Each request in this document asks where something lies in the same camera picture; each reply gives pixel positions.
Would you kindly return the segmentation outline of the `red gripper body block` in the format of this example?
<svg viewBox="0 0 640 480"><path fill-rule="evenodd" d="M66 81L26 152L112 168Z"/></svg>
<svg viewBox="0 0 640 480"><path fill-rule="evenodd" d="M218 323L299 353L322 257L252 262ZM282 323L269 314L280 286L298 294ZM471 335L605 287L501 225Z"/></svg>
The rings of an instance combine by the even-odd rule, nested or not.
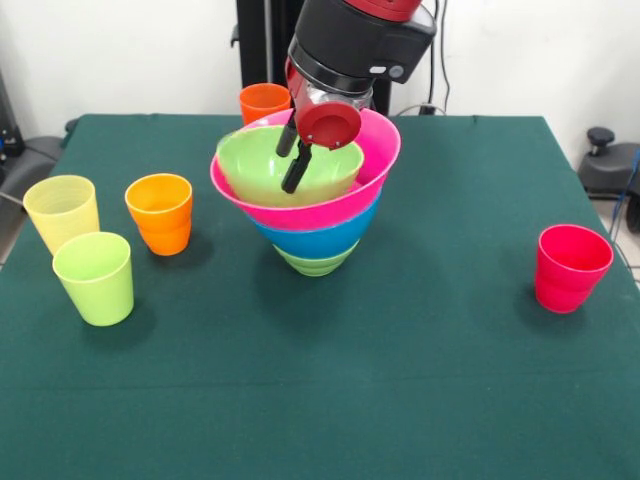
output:
<svg viewBox="0 0 640 480"><path fill-rule="evenodd" d="M351 143L361 128L361 97L333 92L310 82L292 59L285 63L297 139L329 150Z"/></svg>

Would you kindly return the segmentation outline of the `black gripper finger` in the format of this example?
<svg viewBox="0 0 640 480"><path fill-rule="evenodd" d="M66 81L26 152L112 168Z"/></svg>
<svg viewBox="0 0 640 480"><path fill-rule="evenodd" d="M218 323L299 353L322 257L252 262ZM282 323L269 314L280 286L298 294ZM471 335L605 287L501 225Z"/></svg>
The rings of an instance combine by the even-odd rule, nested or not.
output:
<svg viewBox="0 0 640 480"><path fill-rule="evenodd" d="M290 117L288 122L284 125L283 130L281 132L277 147L276 153L278 156L285 158L287 157L297 139L297 128L295 124L295 118Z"/></svg>
<svg viewBox="0 0 640 480"><path fill-rule="evenodd" d="M298 143L298 154L292 160L282 180L281 188L286 193L294 193L299 186L311 161L311 147L304 142Z"/></svg>

